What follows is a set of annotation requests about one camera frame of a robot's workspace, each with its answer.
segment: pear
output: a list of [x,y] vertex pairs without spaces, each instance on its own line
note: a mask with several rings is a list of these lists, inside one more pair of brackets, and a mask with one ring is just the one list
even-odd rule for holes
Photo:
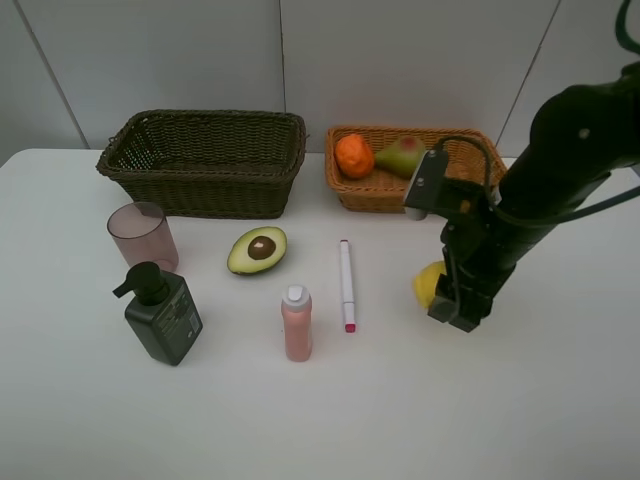
[[402,178],[411,178],[425,150],[426,147],[419,138],[411,135],[400,137],[387,148],[376,153],[376,167]]

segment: white wall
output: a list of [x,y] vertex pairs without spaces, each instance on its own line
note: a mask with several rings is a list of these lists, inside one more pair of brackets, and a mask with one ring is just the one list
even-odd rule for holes
[[497,140],[556,0],[282,0],[287,108],[332,125],[475,127]]
[[92,148],[152,108],[283,110],[277,0],[21,0]]
[[[570,85],[615,81],[620,68],[640,60],[622,50],[614,23],[619,0],[563,0],[524,85],[498,147],[518,156],[529,143],[531,121],[550,97]],[[640,2],[631,3],[630,34],[640,39]]]
[[82,141],[13,3],[0,0],[0,166],[33,147]]

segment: bottle cap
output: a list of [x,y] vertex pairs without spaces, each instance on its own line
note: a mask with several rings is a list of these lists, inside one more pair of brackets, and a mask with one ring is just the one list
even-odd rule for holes
[[142,305],[158,305],[169,296],[169,285],[162,276],[160,267],[154,262],[142,262],[127,272],[127,279],[113,291],[121,298],[133,291]]
[[292,312],[301,312],[311,300],[309,290],[303,285],[290,285],[282,294],[282,301]]

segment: orange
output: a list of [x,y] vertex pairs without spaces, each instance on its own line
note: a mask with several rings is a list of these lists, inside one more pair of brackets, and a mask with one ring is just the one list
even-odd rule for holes
[[375,165],[373,150],[357,133],[341,138],[336,144],[335,153],[338,167],[349,178],[366,177]]

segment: pink bottle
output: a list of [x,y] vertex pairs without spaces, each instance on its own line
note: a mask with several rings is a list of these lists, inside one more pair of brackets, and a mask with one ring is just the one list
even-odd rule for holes
[[289,360],[305,362],[311,356],[311,295],[302,285],[291,285],[282,295],[284,347]]

